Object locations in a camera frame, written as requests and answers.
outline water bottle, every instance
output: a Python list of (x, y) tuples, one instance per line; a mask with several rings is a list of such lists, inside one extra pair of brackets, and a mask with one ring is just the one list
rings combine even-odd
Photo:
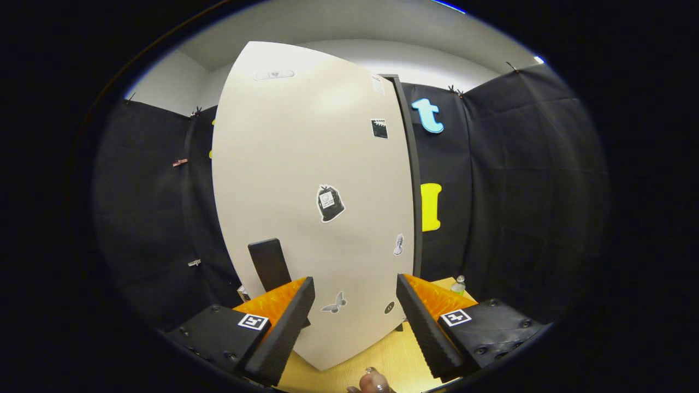
[(463, 276), (459, 276), (456, 278), (456, 282), (452, 285), (452, 291), (459, 294), (459, 296), (463, 296), (463, 293), (466, 291), (466, 286), (463, 284), (464, 280), (465, 279)]

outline wooden table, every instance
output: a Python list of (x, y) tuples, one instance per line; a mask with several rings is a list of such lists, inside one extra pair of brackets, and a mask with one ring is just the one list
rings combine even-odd
[[(455, 282), (453, 278), (434, 281), (447, 289)], [(464, 296), (473, 299), (467, 292)], [(359, 379), (369, 366), (384, 374), (398, 393), (423, 392), (444, 385), (439, 378), (432, 378), (410, 324), (404, 322), (403, 331), (392, 331), (353, 358), (322, 372), (291, 352), (277, 389), (289, 393), (346, 393), (348, 386), (359, 387)]]

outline yellow letter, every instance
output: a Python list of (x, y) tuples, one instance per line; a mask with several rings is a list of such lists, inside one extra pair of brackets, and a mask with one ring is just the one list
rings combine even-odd
[(420, 185), (422, 195), (422, 231), (434, 231), (439, 229), (441, 223), (437, 220), (437, 198), (442, 186), (437, 183)]

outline human hand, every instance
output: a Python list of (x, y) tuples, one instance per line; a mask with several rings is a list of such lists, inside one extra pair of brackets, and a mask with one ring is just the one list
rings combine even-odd
[(347, 391), (349, 393), (396, 393), (389, 386), (389, 381), (386, 380), (386, 377), (373, 367), (366, 369), (366, 374), (359, 379), (359, 387), (361, 390), (350, 386), (347, 388)]

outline curved white panel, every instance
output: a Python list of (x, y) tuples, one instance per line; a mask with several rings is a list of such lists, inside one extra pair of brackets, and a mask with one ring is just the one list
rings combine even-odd
[[(314, 50), (250, 42), (226, 80), (212, 148), (221, 230), (248, 294), (264, 293), (249, 243), (278, 238), (291, 279), (314, 278), (300, 356), (327, 369), (403, 321), (396, 274), (412, 273), (415, 231), (405, 130), (388, 80)], [(321, 185), (336, 193), (319, 200)], [(340, 291), (346, 304), (323, 311)]]

